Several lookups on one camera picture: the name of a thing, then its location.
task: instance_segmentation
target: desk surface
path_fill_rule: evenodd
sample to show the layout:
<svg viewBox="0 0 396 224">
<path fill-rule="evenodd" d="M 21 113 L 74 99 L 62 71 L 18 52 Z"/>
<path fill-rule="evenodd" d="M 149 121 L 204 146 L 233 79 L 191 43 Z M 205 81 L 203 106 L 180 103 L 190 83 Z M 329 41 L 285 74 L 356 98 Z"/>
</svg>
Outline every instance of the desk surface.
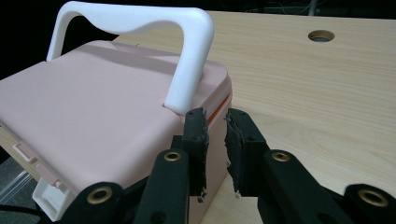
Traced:
<svg viewBox="0 0 396 224">
<path fill-rule="evenodd" d="M 338 193 L 366 183 L 396 197 L 396 21 L 210 12 L 208 59 L 228 68 L 233 107 L 270 148 L 293 153 Z M 315 30 L 334 33 L 311 41 Z M 178 28 L 116 41 L 180 52 Z M 256 199 L 236 199 L 229 176 L 203 223 L 260 223 Z"/>
</svg>

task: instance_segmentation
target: cooler box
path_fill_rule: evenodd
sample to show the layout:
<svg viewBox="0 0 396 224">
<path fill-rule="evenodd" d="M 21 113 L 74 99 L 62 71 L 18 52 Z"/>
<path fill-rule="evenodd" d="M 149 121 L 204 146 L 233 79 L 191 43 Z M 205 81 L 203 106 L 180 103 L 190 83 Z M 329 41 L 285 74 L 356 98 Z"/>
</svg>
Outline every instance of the cooler box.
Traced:
<svg viewBox="0 0 396 224">
<path fill-rule="evenodd" d="M 183 50 L 93 41 L 61 56 L 76 16 L 116 35 L 176 24 Z M 226 175 L 224 118 L 232 100 L 226 68 L 206 60 L 213 34 L 212 20 L 198 8 L 80 2 L 61 8 L 47 61 L 0 81 L 1 126 L 19 141 L 14 149 L 26 161 L 37 161 L 42 177 L 33 198 L 52 221 L 89 185 L 127 188 L 149 175 L 196 107 L 206 111 L 210 138 L 207 196 L 190 205 L 190 223 L 201 220 Z"/>
</svg>

